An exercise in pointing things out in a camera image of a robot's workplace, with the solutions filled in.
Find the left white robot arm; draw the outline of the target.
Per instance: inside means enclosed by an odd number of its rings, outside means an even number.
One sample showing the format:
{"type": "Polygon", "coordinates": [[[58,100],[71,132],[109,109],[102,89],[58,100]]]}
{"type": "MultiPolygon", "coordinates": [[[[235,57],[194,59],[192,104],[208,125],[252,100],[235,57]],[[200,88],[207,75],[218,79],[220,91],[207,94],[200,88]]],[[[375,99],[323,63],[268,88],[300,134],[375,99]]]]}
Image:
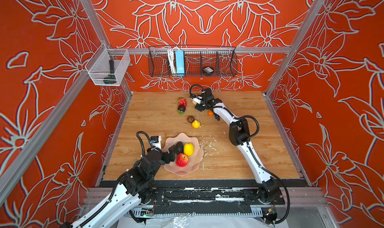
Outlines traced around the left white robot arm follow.
{"type": "Polygon", "coordinates": [[[116,181],[111,193],[87,214],[75,222],[65,222],[62,228],[109,228],[136,206],[152,199],[150,182],[161,166],[177,158],[172,146],[167,152],[148,149],[148,153],[116,181]]]}

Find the dark fake avocado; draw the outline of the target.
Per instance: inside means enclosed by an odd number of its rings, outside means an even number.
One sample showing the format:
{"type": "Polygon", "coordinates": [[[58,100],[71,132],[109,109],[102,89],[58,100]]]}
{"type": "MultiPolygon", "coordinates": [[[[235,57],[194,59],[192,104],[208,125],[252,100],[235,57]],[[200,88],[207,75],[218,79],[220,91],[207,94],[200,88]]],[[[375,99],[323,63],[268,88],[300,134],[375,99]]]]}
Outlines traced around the dark fake avocado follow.
{"type": "Polygon", "coordinates": [[[179,154],[183,154],[184,153],[184,145],[183,145],[183,143],[182,142],[177,142],[174,151],[175,151],[175,154],[177,156],[179,154]]]}

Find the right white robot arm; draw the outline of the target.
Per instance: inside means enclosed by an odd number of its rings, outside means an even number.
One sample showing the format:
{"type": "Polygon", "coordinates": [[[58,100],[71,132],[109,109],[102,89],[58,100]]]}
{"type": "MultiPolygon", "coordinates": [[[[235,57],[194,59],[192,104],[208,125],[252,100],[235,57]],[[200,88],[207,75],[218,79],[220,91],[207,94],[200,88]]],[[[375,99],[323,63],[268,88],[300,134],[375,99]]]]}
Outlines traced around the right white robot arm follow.
{"type": "Polygon", "coordinates": [[[215,98],[210,88],[194,84],[189,90],[190,99],[196,103],[198,111],[212,111],[217,120],[224,121],[229,126],[229,140],[245,157],[258,184],[258,199],[262,204],[268,205],[275,198],[282,195],[280,186],[286,193],[287,206],[291,205],[289,192],[284,182],[275,174],[265,168],[253,147],[251,139],[260,131],[256,118],[246,115],[234,115],[219,99],[215,98]]]}

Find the yellow fake lemon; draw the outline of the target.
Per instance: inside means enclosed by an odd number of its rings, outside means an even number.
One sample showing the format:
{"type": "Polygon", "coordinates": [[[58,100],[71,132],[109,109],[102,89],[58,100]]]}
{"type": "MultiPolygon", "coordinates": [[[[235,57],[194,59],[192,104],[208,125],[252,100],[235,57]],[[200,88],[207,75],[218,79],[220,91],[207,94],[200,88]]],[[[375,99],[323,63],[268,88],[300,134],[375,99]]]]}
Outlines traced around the yellow fake lemon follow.
{"type": "Polygon", "coordinates": [[[194,154],[194,145],[192,143],[186,143],[184,145],[184,154],[188,157],[194,154]]]}

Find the red fake apple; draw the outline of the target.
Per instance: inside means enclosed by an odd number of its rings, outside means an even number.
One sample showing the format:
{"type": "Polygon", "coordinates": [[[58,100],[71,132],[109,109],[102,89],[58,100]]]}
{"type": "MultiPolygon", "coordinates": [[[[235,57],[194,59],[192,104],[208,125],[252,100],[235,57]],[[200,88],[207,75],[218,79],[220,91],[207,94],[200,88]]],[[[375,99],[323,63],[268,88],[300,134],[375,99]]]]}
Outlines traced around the red fake apple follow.
{"type": "Polygon", "coordinates": [[[189,157],[186,154],[180,153],[177,156],[175,163],[177,167],[186,167],[189,163],[189,157]]]}

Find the pink scalloped fruit bowl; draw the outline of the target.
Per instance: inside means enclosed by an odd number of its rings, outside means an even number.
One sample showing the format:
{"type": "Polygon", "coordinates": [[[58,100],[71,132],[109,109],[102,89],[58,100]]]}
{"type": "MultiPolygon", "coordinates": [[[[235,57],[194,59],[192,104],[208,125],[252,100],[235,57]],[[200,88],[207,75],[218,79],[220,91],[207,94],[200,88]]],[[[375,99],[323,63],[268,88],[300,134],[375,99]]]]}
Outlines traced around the pink scalloped fruit bowl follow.
{"type": "Polygon", "coordinates": [[[164,169],[179,177],[183,177],[199,169],[200,162],[203,159],[204,151],[200,147],[199,140],[196,137],[188,137],[184,133],[180,133],[177,137],[174,138],[167,138],[162,151],[168,152],[169,148],[175,145],[177,142],[182,142],[183,144],[191,143],[194,146],[194,153],[191,157],[189,157],[189,162],[185,167],[178,167],[175,162],[172,162],[170,164],[164,165],[164,169]]]}

